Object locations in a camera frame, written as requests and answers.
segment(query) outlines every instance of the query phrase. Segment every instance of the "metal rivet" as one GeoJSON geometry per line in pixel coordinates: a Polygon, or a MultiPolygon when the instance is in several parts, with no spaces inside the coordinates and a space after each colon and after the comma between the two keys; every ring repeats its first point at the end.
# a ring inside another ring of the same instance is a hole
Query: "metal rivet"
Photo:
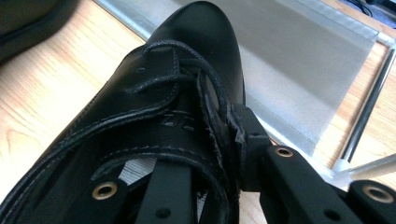
{"type": "Polygon", "coordinates": [[[292,157],[293,156],[292,151],[290,151],[289,149],[283,148],[283,147],[277,148],[276,154],[281,157],[292,157]]]}
{"type": "Polygon", "coordinates": [[[392,195],[390,195],[388,192],[385,190],[372,186],[372,185],[366,185],[363,188],[363,192],[369,196],[369,198],[380,202],[380,203],[393,203],[394,198],[392,195]]]}
{"type": "Polygon", "coordinates": [[[117,192],[117,188],[117,184],[114,182],[102,183],[93,190],[92,197],[96,200],[108,199],[117,192]]]}

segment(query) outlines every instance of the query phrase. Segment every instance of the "black leather shoe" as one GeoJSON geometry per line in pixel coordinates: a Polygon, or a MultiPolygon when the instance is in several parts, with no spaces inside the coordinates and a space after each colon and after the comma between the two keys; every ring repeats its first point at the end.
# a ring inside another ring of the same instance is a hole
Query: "black leather shoe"
{"type": "Polygon", "coordinates": [[[0,0],[0,64],[55,34],[78,0],[0,0]]]}
{"type": "MultiPolygon", "coordinates": [[[[244,101],[226,16],[207,2],[183,7],[125,57],[8,194],[1,223],[145,223],[139,214],[156,163],[191,170],[190,187],[183,176],[171,183],[190,188],[191,223],[237,223],[245,131],[235,107],[244,101]]],[[[155,210],[159,219],[177,213],[155,210]]]]}

